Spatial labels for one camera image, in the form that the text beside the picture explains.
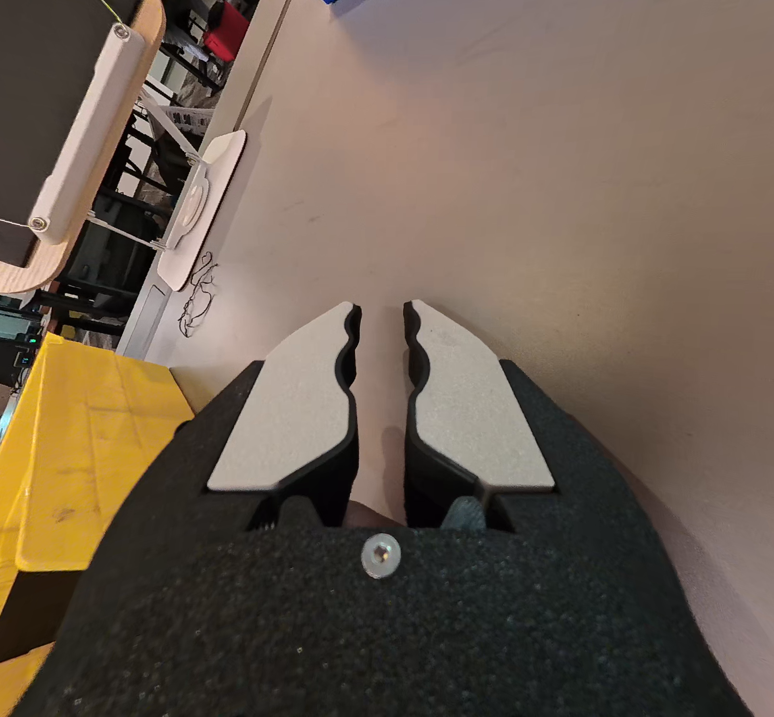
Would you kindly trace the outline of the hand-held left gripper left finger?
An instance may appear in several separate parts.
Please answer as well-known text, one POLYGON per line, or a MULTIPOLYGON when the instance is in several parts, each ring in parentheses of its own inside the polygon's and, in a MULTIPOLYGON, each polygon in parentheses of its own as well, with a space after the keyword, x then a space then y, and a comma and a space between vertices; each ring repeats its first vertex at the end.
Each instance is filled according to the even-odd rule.
POLYGON ((209 491, 256 492, 277 506, 304 496, 325 526, 341 526, 359 466, 352 383, 361 321, 360 306, 341 302, 268 354, 209 491))

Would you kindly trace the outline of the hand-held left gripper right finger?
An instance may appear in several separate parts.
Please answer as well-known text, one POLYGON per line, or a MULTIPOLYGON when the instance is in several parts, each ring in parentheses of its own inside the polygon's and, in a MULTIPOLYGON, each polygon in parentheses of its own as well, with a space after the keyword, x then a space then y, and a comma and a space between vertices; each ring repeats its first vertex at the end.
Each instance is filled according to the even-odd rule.
POLYGON ((409 377, 404 506, 412 528, 440 527, 459 498, 556 490, 497 354, 423 300, 403 305, 409 377))

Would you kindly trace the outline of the black thread tangle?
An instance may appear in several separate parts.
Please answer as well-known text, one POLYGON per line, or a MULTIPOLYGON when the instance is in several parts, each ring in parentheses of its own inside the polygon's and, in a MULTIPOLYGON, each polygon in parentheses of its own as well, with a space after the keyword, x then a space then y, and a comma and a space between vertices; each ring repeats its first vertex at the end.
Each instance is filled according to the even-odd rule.
POLYGON ((214 271, 217 267, 212 251, 206 250, 189 275, 190 291, 177 321, 178 331, 184 338, 191 338, 213 303, 214 271))

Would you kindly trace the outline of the large yellow plastic bin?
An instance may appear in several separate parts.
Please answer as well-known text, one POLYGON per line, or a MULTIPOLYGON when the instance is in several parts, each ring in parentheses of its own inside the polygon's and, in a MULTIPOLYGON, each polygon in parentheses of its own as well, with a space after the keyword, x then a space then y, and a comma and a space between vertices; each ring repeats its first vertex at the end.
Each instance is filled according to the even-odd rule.
POLYGON ((2 661, 54 641, 111 520, 193 414, 168 368, 46 336, 2 436, 2 661))

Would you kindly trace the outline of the small yellow plastic bin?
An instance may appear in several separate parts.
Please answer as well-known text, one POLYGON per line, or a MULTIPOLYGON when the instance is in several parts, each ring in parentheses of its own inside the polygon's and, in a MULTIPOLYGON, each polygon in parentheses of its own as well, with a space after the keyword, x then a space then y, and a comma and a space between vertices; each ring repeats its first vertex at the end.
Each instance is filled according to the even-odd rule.
POLYGON ((12 714, 54 647, 38 646, 1 663, 1 716, 12 714))

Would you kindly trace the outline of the red container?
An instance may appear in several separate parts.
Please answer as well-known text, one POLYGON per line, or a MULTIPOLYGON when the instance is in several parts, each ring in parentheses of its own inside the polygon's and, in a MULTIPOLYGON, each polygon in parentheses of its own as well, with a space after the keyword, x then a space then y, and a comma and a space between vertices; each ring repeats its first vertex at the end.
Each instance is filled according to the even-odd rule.
POLYGON ((232 63, 241 48, 249 20, 226 0, 216 0, 207 18, 204 48, 219 61, 232 63))

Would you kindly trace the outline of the wooden book stand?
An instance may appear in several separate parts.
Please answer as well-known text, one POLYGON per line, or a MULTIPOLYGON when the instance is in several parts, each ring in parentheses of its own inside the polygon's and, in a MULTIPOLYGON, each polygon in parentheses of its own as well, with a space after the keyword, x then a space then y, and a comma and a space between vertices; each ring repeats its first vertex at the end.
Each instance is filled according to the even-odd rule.
POLYGON ((165 29, 161 0, 2 0, 2 293, 60 272, 165 29))

